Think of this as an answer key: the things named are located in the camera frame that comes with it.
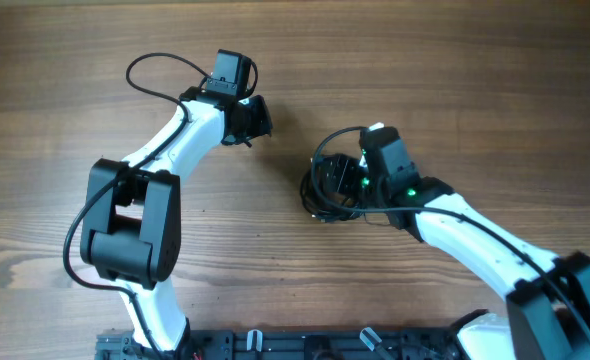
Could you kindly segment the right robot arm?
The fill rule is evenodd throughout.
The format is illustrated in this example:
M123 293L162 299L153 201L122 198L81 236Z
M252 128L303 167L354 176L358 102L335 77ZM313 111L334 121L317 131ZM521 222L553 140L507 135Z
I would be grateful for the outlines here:
M465 359L590 359L590 257L561 257L477 212L444 181L421 176L398 131L356 126L360 158L315 150L317 198L344 216L389 224L450 255L488 285L506 317L474 315L455 330Z

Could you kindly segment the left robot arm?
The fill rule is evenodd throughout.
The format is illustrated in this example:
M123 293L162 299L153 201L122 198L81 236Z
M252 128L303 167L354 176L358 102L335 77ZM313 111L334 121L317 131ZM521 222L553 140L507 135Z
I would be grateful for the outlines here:
M200 356L171 279L181 248L181 187L215 147L250 145L271 133L257 80L251 58L219 50L198 85L168 99L175 113L151 140L91 167L63 263L77 284L120 294L134 326L125 351L144 359Z

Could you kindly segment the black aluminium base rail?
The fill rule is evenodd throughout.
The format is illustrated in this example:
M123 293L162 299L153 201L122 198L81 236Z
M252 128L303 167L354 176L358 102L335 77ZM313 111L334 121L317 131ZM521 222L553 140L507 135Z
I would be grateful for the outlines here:
M174 350L155 353L130 332L107 331L97 337L97 359L464 359L446 328L399 331L233 332L192 331Z

